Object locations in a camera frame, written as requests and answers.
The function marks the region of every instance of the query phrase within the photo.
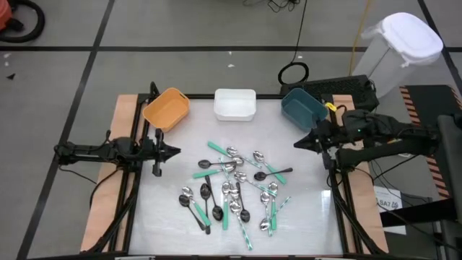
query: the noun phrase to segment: wooden board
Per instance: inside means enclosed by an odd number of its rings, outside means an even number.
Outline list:
[[[340,106],[345,105],[348,110],[354,110],[354,104],[350,95],[334,95],[334,105]],[[337,116],[337,123],[342,125],[341,115],[344,110],[341,108]],[[360,150],[363,148],[362,142],[356,142],[356,145],[352,144],[344,145],[344,148],[351,148]],[[369,165],[366,162],[361,162],[357,168],[369,173]],[[366,230],[367,234],[375,241],[377,246],[388,252],[388,245],[385,239],[385,232],[383,231],[382,220],[380,219],[380,213],[378,210],[377,202],[375,200],[374,186],[370,177],[361,170],[354,170],[349,173],[349,182],[352,190],[352,197],[354,202],[354,210],[356,217],[361,226]],[[346,240],[350,252],[355,252],[354,240],[352,235],[352,227],[348,220],[344,217]],[[365,254],[369,251],[362,245]]]
[[[113,120],[110,125],[110,139],[129,137],[136,110],[138,95],[119,95],[115,105]],[[103,163],[98,176],[98,182],[116,169],[112,163]],[[118,171],[96,190],[92,208],[88,215],[87,227],[80,246],[81,251],[94,246],[103,235],[116,214],[116,205],[122,181],[122,171]]]

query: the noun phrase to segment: yellow tape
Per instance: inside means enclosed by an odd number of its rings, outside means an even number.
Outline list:
[[[327,103],[325,104],[325,106],[326,106],[328,109],[332,110],[333,112],[337,111],[337,107],[336,107],[334,104],[330,103],[330,102],[327,102]]]

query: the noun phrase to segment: gray floor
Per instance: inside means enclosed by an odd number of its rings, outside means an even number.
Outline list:
[[[23,46],[90,47],[108,0],[36,0],[46,13],[43,35]],[[352,46],[366,0],[308,0],[301,46]],[[459,0],[426,0],[448,47],[462,46]],[[417,0],[375,0],[366,26],[394,12],[425,19]],[[31,11],[20,9],[20,17]],[[273,13],[264,3],[243,6],[239,0],[115,0],[101,46],[293,46],[302,6]],[[33,18],[25,19],[27,24]],[[361,40],[359,46],[367,46]],[[52,147],[62,132],[74,94],[89,57],[86,51],[0,51],[0,258],[16,257],[46,177]],[[117,95],[146,92],[154,80],[161,90],[177,87],[187,93],[212,93],[217,88],[253,88],[277,93],[277,72],[292,58],[284,51],[99,52],[77,111],[69,140],[99,143]],[[462,69],[462,53],[450,54]],[[310,66],[310,79],[348,73],[349,52],[300,52]],[[6,76],[16,73],[13,81]],[[293,81],[301,71],[289,71]],[[455,86],[445,60],[421,68],[404,84]],[[409,121],[398,90],[381,100],[379,113]],[[386,169],[403,160],[379,160]],[[70,167],[96,179],[98,164]],[[422,158],[388,174],[388,180],[408,194],[436,196]],[[88,215],[93,185],[58,172],[29,257],[75,254]]]

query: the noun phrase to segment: yellow cable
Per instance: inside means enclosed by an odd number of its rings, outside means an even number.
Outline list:
[[[369,12],[369,7],[371,3],[372,3],[372,0],[367,0],[366,8],[364,9],[364,12],[362,13],[361,23],[359,24],[358,33],[356,34],[356,38],[354,39],[354,42],[353,42],[352,56],[349,60],[349,68],[348,68],[349,76],[351,76],[353,73],[352,70],[353,70],[353,64],[354,64],[354,51],[356,49],[356,44],[358,43],[359,35],[361,35],[362,28],[364,27],[364,22],[366,20],[367,13]]]

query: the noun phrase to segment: plastic container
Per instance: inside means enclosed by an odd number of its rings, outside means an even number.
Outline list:
[[[143,117],[166,133],[188,112],[189,99],[180,90],[171,87],[143,110]]]
[[[441,38],[412,14],[387,16],[367,28],[363,38],[373,38],[354,69],[353,75],[365,74],[377,87],[381,98],[398,86],[418,66],[435,62],[443,49]]]
[[[251,121],[257,111],[255,90],[215,91],[214,112],[220,121]]]
[[[328,111],[306,91],[295,88],[281,101],[282,114],[303,131],[310,131],[317,120],[326,118]]]

